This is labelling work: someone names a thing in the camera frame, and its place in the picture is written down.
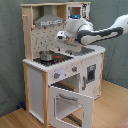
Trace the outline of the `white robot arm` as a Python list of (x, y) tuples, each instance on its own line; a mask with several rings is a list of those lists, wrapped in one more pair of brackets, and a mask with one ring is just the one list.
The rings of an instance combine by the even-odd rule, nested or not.
[(71, 15), (67, 20), (66, 29), (56, 35), (58, 41), (76, 38), (81, 45), (88, 45), (97, 41), (118, 37), (128, 33), (128, 14), (118, 17), (112, 26), (106, 29), (93, 29), (93, 24), (80, 15)]

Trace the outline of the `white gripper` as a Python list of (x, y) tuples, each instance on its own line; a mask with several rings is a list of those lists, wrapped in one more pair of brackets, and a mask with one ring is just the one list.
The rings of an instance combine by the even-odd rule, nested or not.
[(55, 37), (60, 43), (72, 44), (75, 40), (76, 34), (68, 30), (59, 31)]

